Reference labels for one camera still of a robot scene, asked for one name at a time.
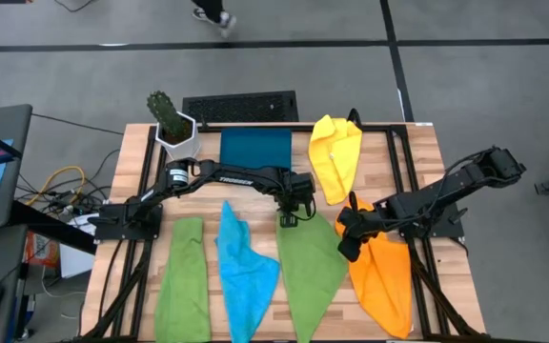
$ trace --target green towel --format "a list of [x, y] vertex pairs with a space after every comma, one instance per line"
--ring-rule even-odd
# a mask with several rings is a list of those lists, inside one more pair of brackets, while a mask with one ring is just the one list
[[[295, 213], [306, 216], [304, 209]], [[276, 221], [276, 243], [283, 281], [299, 343], [308, 343], [347, 273], [338, 252], [340, 237], [319, 213], [295, 228]]]
[[202, 245], [202, 219], [173, 224], [169, 261], [156, 304], [157, 343], [211, 340], [207, 260]]

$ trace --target hexagonal white pot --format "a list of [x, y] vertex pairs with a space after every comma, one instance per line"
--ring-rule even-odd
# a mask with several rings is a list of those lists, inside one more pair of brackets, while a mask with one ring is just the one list
[[156, 141], [158, 141], [158, 143], [160, 143], [164, 149], [167, 150], [167, 153], [173, 160], [186, 157], [196, 157], [198, 151], [200, 151], [200, 140], [198, 139], [198, 128], [196, 127], [196, 121], [180, 111], [178, 111], [177, 114], [192, 123], [192, 137], [175, 145], [167, 143], [164, 139], [162, 139], [162, 129], [160, 128], [160, 123], [158, 123], [156, 126]]

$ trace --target wooden table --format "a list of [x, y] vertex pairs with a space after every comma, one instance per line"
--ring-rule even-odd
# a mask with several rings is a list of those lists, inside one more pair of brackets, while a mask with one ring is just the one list
[[[437, 181], [444, 172], [444, 166], [437, 145], [436, 131], [433, 126], [406, 125], [417, 169], [418, 182], [420, 187], [423, 187], [426, 184]], [[112, 183], [111, 199], [114, 203], [122, 203], [129, 196], [135, 195], [137, 192], [149, 127], [149, 124], [131, 124], [126, 128]], [[218, 161], [220, 133], [200, 133], [200, 135], [202, 149], [196, 158], [208, 158]], [[312, 171], [308, 158], [310, 136], [309, 132], [294, 132], [292, 163], [295, 172]], [[405, 172], [406, 166], [403, 162], [401, 144], [400, 142], [396, 142], [396, 145], [401, 169], [404, 171], [404, 188], [409, 190], [410, 186], [407, 180], [407, 173]], [[155, 149], [159, 150], [160, 146], [156, 144]], [[158, 153], [154, 153], [148, 185], [153, 183], [157, 157]], [[328, 218], [331, 223], [334, 223], [341, 205], [328, 206], [325, 203], [318, 182], [316, 187], [315, 201], [317, 210]], [[380, 132], [364, 132], [354, 189], [359, 197], [371, 202], [395, 192], [385, 134]], [[163, 202], [165, 210], [160, 237], [153, 245], [139, 340], [154, 340], [154, 311], [165, 264], [169, 256], [173, 222], [178, 218], [189, 216], [201, 216], [204, 218], [204, 245], [208, 263], [212, 340], [230, 340], [224, 299], [219, 283], [219, 275], [217, 274], [217, 253], [214, 243], [218, 232], [219, 214], [224, 200], [230, 202], [239, 219], [249, 222], [252, 248], [257, 253], [277, 259], [275, 240], [276, 204], [271, 197], [261, 195], [248, 187], [212, 183], [180, 199], [172, 198], [166, 200]], [[103, 243], [98, 247], [96, 252], [91, 281], [82, 313], [82, 333], [89, 331], [96, 323], [105, 274], [115, 245], [116, 242]], [[433, 238], [432, 245], [442, 290], [467, 322], [476, 330], [484, 332], [484, 324], [465, 251], [446, 238]], [[134, 259], [135, 262], [138, 260], [141, 250], [142, 248], [138, 244]], [[104, 311], [109, 307], [109, 304], [118, 293], [125, 251], [126, 242], [122, 244], [120, 253], [117, 255], [113, 265], [112, 277], [105, 297]], [[434, 302], [426, 289], [425, 293], [432, 331], [437, 332], [437, 317], [435, 315]], [[131, 294], [127, 301], [122, 334], [128, 334], [130, 331], [133, 304], [134, 293]], [[418, 338], [420, 337], [420, 327], [414, 297], [413, 308], [414, 330], [411, 332], [411, 337]], [[323, 317], [313, 339], [354, 340], [387, 338], [390, 338], [390, 336], [359, 307], [351, 279], [347, 275], [335, 295], [334, 301]], [[279, 283], [274, 293], [272, 304], [254, 336], [254, 340], [276, 339], [295, 339], [294, 326], [290, 317], [282, 277], [279, 277]]]

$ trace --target person's foot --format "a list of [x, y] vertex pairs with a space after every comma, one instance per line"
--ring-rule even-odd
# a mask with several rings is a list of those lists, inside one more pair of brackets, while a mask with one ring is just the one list
[[201, 21], [207, 21], [211, 24], [217, 26], [221, 32], [222, 37], [228, 38], [230, 32], [232, 32], [234, 25], [236, 25], [236, 17], [229, 14], [226, 11], [222, 11], [219, 14], [219, 23], [215, 23], [213, 20], [209, 19], [205, 11], [201, 8], [195, 8], [192, 11], [192, 16]]

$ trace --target orange towel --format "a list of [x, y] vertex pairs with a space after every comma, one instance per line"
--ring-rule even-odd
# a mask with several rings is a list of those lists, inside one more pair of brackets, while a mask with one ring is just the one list
[[[357, 199], [360, 210], [374, 207]], [[337, 221], [339, 235], [344, 226]], [[412, 327], [410, 254], [404, 243], [390, 242], [382, 232], [362, 244], [359, 259], [349, 262], [349, 274], [361, 308], [388, 334], [405, 339]]]

